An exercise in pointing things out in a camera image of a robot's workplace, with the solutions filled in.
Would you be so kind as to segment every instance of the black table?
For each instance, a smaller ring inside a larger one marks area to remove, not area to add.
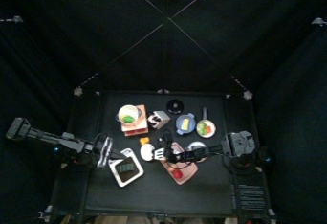
[[[172,99],[183,102],[181,114],[192,113],[196,122],[201,120],[201,108],[207,107],[208,119],[217,128],[212,138],[203,139],[195,131],[183,136],[176,133],[175,122],[179,115],[171,115],[165,110],[165,105]],[[149,126],[146,134],[125,137],[120,124],[114,121],[118,108],[125,104],[144,104],[146,113],[164,111],[171,118],[168,124],[160,130]],[[54,214],[227,217],[244,213],[241,208],[237,208],[241,207],[241,202],[237,201],[239,191],[235,188],[239,183],[223,166],[223,156],[209,157],[197,164],[196,174],[183,185],[175,183],[160,162],[141,160],[138,138],[149,137],[155,146],[165,129],[169,129],[173,141],[181,147],[187,147],[195,141],[205,145],[217,145],[227,133],[241,130],[249,131],[257,142],[252,103],[240,95],[88,92],[76,98],[68,131],[77,138],[90,141],[98,133],[106,133],[113,139],[116,149],[122,150],[128,147],[133,150],[144,175],[120,188],[109,168],[89,170],[89,168],[69,166],[61,169],[52,194]],[[251,183],[249,177],[245,178],[245,182],[243,177],[237,179],[241,186],[244,184],[247,186],[247,182]],[[259,210],[259,215],[264,215],[268,207],[264,175],[260,174],[252,179],[252,183],[259,184],[264,194],[261,208],[264,211]]]

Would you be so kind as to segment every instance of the black fabric wall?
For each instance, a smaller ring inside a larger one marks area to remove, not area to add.
[[[285,223],[325,223],[327,28],[316,28],[260,86],[255,115],[276,158],[268,171]]]
[[[0,222],[49,201],[50,148],[4,139],[14,117],[61,133],[73,89],[253,92],[260,140],[276,155],[272,205],[323,223],[327,0],[0,0]]]
[[[0,223],[38,223],[50,196],[57,163],[52,148],[8,141],[14,117],[61,134],[73,93],[44,52],[22,28],[0,25]]]

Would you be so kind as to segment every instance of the yellow object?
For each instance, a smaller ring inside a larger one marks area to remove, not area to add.
[[[189,119],[184,119],[181,122],[181,129],[188,130],[189,129]]]
[[[140,145],[145,145],[145,144],[149,144],[149,138],[148,137],[141,137],[138,138],[138,142],[140,142]]]

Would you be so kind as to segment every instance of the tray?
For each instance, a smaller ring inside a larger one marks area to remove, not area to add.
[[[171,148],[179,152],[183,152],[184,149],[179,146],[177,143],[172,143],[171,144]],[[168,174],[171,175],[172,179],[175,180],[175,182],[181,185],[184,184],[193,176],[193,174],[197,171],[197,166],[195,163],[191,163],[189,165],[187,163],[176,163],[175,166],[176,168],[181,168],[180,171],[183,173],[183,177],[180,179],[175,179],[172,176],[172,173],[168,171],[168,163],[161,161],[161,164],[168,172]]]

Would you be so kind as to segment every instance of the green vegetable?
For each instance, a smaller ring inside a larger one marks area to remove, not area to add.
[[[124,116],[122,117],[122,122],[124,123],[132,123],[134,121],[134,118],[129,115]]]
[[[207,123],[205,122],[199,122],[197,126],[196,126],[196,130],[199,135],[205,135],[207,134]]]

